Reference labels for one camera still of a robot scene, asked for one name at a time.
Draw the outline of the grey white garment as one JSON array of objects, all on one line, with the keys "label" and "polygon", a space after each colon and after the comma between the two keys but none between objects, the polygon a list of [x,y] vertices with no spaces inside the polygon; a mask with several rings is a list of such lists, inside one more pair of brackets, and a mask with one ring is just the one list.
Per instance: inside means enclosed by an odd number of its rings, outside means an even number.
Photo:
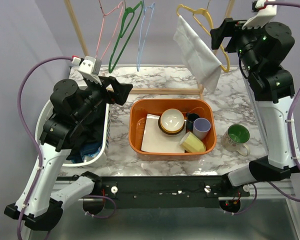
[{"label": "grey white garment", "polygon": [[177,20],[173,40],[180,48],[184,66],[197,83],[208,93],[214,93],[221,76],[222,63],[181,15]]}]

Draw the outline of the black garment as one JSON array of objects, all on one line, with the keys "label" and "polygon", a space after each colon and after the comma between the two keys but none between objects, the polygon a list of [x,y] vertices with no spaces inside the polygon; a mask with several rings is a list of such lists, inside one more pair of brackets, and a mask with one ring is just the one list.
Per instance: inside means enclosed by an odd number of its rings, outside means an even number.
[{"label": "black garment", "polygon": [[103,142],[104,124],[105,124],[106,104],[101,103],[95,111],[91,113],[84,121],[86,140],[81,144],[78,150],[72,151],[67,157],[67,161],[77,154],[80,148],[89,143]]}]

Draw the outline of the dark blue denim skirt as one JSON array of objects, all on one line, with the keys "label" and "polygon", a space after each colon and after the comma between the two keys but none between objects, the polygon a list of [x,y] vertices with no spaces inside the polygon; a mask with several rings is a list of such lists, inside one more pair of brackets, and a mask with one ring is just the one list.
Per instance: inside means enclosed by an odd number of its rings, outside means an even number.
[{"label": "dark blue denim skirt", "polygon": [[78,153],[68,159],[74,164],[86,162],[88,157],[95,158],[99,154],[101,147],[101,142],[87,143],[80,148]]}]

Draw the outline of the light blue hanger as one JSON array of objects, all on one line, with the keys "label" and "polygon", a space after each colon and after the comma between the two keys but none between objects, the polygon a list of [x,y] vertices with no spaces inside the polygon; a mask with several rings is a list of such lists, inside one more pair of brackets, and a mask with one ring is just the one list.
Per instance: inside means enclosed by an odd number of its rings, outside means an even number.
[{"label": "light blue hanger", "polygon": [[[136,57],[136,70],[137,72],[140,71],[141,68],[141,61],[142,61],[142,55],[143,51],[146,45],[146,39],[148,36],[148,32],[150,29],[150,25],[152,22],[154,10],[156,3],[153,2],[150,5],[146,5],[145,1],[142,1],[143,4],[143,9],[142,9],[142,19],[141,19],[141,24],[140,24],[140,31],[139,31],[139,39],[138,39],[138,52],[137,52],[137,57]],[[149,14],[149,20],[147,25],[145,24],[146,22],[146,17],[147,17],[147,12],[150,12]]]}]

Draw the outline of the green hanger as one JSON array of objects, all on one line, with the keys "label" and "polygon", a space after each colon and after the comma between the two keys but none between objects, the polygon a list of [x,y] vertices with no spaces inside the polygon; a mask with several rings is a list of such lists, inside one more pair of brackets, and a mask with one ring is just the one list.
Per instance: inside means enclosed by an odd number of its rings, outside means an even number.
[{"label": "green hanger", "polygon": [[108,72],[111,74],[125,51],[142,15],[144,3],[140,0],[135,6],[126,7],[121,18],[119,34],[109,58]]}]

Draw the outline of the pink wire hanger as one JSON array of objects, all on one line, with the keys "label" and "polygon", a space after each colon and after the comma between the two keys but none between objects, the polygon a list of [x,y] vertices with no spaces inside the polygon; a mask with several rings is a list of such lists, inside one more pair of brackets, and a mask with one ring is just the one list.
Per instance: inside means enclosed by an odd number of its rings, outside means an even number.
[{"label": "pink wire hanger", "polygon": [[124,13],[124,2],[121,0],[116,5],[113,5],[112,8],[105,10],[103,8],[103,1],[98,0],[97,6],[101,13],[101,25],[95,49],[95,56],[98,59],[103,60],[119,30],[119,24]]}]

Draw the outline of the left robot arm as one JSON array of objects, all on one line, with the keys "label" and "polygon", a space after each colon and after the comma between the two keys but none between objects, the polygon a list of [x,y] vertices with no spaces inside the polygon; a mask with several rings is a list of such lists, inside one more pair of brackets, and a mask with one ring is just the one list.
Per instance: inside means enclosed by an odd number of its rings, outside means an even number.
[{"label": "left robot arm", "polygon": [[50,96],[52,116],[43,124],[35,147],[36,165],[17,202],[5,207],[4,214],[33,231],[51,231],[66,208],[82,197],[97,197],[101,178],[85,172],[71,185],[53,193],[53,187],[66,158],[80,150],[92,135],[89,124],[102,103],[124,105],[133,88],[115,77],[100,77],[101,82],[85,80],[80,89],[73,79],[62,79]]}]

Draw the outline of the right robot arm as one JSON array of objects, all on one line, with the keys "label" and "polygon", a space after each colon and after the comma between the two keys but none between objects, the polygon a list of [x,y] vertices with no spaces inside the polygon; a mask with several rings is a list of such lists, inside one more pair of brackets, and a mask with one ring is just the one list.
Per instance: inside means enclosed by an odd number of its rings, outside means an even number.
[{"label": "right robot arm", "polygon": [[220,191],[231,196],[238,187],[258,182],[277,182],[300,173],[300,150],[289,110],[296,100],[291,73],[281,66],[295,40],[290,28],[268,22],[261,28],[244,28],[244,20],[226,18],[210,31],[211,47],[218,49],[229,38],[227,53],[237,53],[246,69],[246,80],[264,127],[267,155],[226,173]]}]

